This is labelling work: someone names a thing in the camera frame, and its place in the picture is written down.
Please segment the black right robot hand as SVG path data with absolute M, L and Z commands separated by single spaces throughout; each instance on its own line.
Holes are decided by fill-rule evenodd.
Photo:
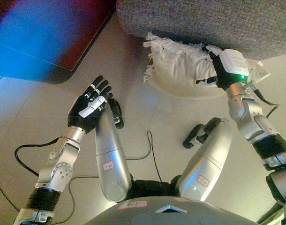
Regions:
M 218 88 L 226 90 L 234 83 L 247 83 L 249 70 L 241 52 L 234 49 L 221 50 L 213 45 L 204 46 L 202 50 L 209 54 L 216 75 L 197 80 L 197 85 L 216 85 Z

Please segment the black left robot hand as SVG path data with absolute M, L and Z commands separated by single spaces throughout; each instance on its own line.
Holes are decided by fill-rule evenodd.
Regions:
M 79 127 L 85 133 L 95 129 L 103 108 L 113 96 L 111 89 L 109 82 L 103 76 L 98 76 L 72 106 L 68 114 L 68 126 Z

